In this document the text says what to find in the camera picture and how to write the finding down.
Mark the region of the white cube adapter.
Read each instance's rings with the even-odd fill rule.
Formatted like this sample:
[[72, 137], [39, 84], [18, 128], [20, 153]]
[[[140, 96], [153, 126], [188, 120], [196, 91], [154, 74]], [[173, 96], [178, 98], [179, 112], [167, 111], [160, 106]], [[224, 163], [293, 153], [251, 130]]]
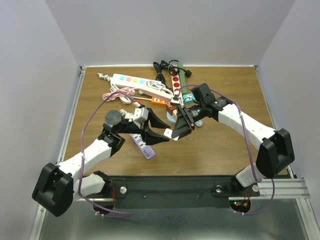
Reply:
[[179, 139], [179, 136], [172, 137], [173, 131], [169, 128], [166, 128], [163, 135], [171, 140], [177, 141]]

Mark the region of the purple power strip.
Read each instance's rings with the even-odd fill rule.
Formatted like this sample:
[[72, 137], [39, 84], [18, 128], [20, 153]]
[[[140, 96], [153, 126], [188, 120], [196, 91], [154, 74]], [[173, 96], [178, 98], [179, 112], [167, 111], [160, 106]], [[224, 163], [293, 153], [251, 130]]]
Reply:
[[153, 150], [153, 148], [143, 141], [142, 136], [140, 134], [130, 134], [130, 136], [147, 160], [150, 160], [156, 156], [156, 153]]

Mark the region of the dark red cube socket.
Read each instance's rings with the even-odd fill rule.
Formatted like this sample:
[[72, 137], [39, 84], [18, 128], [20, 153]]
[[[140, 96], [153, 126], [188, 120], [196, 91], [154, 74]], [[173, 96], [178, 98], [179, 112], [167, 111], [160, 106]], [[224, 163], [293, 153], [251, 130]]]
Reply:
[[176, 110], [176, 106], [171, 105], [170, 102], [166, 103], [166, 111], [170, 114], [173, 115], [173, 112]]

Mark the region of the peach cube socket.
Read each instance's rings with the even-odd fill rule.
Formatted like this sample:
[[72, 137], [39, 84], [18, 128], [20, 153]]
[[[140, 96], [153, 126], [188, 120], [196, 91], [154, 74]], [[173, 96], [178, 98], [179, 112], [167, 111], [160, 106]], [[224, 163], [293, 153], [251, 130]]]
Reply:
[[173, 117], [174, 121], [176, 122], [178, 119], [178, 110], [177, 109], [172, 111], [172, 117]]

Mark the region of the light blue round socket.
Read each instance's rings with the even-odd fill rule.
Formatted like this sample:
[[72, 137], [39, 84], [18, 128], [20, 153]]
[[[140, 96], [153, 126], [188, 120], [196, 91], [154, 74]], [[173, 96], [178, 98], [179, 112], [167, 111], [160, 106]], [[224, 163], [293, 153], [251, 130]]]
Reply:
[[166, 113], [166, 119], [170, 124], [172, 124], [172, 125], [176, 124], [176, 120], [175, 120], [174, 116], [171, 115], [169, 112]]

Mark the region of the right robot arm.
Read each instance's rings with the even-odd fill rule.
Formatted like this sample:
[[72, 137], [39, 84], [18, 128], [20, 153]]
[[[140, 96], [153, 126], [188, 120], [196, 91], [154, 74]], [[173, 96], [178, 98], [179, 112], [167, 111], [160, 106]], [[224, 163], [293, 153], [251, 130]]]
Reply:
[[252, 184], [263, 179], [273, 179], [294, 160], [294, 148], [290, 133], [268, 127], [241, 110], [235, 101], [210, 89], [206, 83], [192, 85], [195, 104], [185, 107], [180, 98], [181, 90], [174, 92], [170, 104], [176, 107], [174, 130], [170, 137], [178, 140], [192, 133], [195, 123], [203, 118], [212, 118], [244, 137], [250, 164], [232, 177], [231, 192], [242, 195]]

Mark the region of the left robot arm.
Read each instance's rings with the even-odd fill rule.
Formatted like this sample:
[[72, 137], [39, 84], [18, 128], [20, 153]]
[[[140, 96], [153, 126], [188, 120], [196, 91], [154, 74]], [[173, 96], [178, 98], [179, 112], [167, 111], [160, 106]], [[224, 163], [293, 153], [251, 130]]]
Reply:
[[88, 147], [58, 164], [46, 164], [38, 177], [32, 199], [56, 217], [64, 214], [77, 197], [91, 194], [106, 197], [111, 193], [111, 179], [97, 171], [85, 177], [84, 173], [103, 160], [116, 154], [125, 139], [121, 134], [137, 134], [149, 146], [168, 142], [166, 136], [152, 131], [169, 129], [151, 108], [137, 107], [132, 118], [125, 118], [119, 110], [109, 111], [104, 118], [101, 134]]

